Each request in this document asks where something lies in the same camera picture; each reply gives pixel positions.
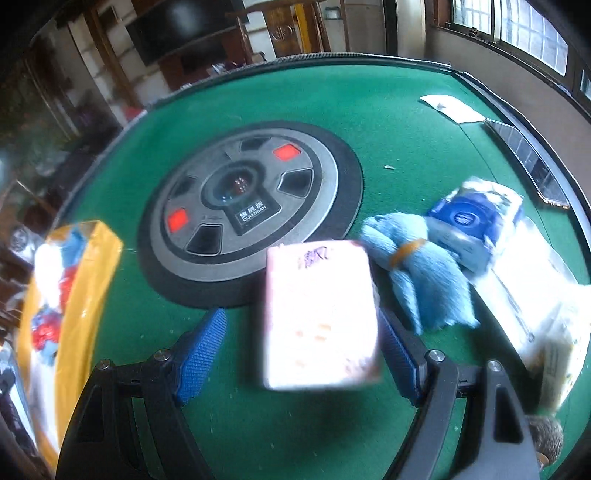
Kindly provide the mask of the pink tissue pack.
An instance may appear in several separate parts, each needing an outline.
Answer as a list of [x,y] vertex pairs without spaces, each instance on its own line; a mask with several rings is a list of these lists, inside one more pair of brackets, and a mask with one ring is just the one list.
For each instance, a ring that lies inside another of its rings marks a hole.
[[325,240],[266,252],[263,385],[355,388],[381,377],[377,297],[360,243]]

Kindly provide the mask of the brown scouring ball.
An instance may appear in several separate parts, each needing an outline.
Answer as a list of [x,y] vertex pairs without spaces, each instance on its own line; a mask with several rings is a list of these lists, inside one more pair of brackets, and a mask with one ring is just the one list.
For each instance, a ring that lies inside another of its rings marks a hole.
[[526,420],[536,450],[539,469],[543,470],[553,465],[562,453],[563,428],[553,416],[528,415]]

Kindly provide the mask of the yellow storage tray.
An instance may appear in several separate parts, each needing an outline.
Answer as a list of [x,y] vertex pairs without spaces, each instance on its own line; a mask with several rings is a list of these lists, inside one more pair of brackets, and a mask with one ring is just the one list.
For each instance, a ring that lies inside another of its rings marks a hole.
[[34,255],[16,358],[33,440],[51,471],[90,375],[104,302],[122,250],[115,233],[95,220],[52,231]]

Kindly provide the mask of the round mahjong table centre console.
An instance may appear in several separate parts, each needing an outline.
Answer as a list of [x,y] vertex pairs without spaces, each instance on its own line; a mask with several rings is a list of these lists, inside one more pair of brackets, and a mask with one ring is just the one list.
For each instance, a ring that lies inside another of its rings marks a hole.
[[301,122],[250,124],[199,147],[154,188],[139,265],[173,303],[247,305],[263,289],[267,249],[345,238],[362,199],[362,165],[344,139]]

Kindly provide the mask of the wall television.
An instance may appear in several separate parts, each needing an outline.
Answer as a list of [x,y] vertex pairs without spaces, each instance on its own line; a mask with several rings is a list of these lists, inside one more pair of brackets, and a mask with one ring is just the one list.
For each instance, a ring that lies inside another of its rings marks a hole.
[[126,25],[127,33],[144,64],[150,65],[195,40],[233,26],[226,14],[231,1],[159,1]]

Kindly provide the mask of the blue white wet wipes pack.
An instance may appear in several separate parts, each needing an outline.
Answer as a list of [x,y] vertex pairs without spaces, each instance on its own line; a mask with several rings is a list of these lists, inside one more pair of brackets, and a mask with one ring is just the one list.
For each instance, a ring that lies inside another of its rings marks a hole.
[[522,205],[514,190],[471,177],[436,203],[426,222],[431,240],[463,267],[526,369],[541,375],[541,409],[556,413],[587,356],[590,288]]

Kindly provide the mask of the wooden chair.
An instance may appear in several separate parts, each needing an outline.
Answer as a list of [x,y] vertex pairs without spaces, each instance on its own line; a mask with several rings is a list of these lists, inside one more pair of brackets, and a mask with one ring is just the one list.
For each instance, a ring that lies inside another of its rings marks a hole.
[[322,1],[263,1],[242,10],[225,13],[235,22],[247,64],[254,62],[254,51],[242,18],[252,13],[263,15],[276,58],[311,53],[330,53],[327,27],[322,17]]

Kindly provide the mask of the white paper card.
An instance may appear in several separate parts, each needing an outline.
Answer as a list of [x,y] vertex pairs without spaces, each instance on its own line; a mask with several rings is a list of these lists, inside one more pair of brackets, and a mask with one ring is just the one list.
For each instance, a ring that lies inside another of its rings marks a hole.
[[484,115],[450,95],[425,95],[420,100],[456,124],[481,123],[486,120]]

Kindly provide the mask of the light blue towel cloth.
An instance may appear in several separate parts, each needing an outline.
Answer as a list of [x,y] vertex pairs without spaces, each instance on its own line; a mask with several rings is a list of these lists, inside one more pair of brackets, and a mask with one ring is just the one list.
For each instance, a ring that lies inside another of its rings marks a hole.
[[429,239],[423,216],[393,212],[369,217],[363,220],[360,243],[388,272],[415,334],[480,326],[468,280],[453,256]]

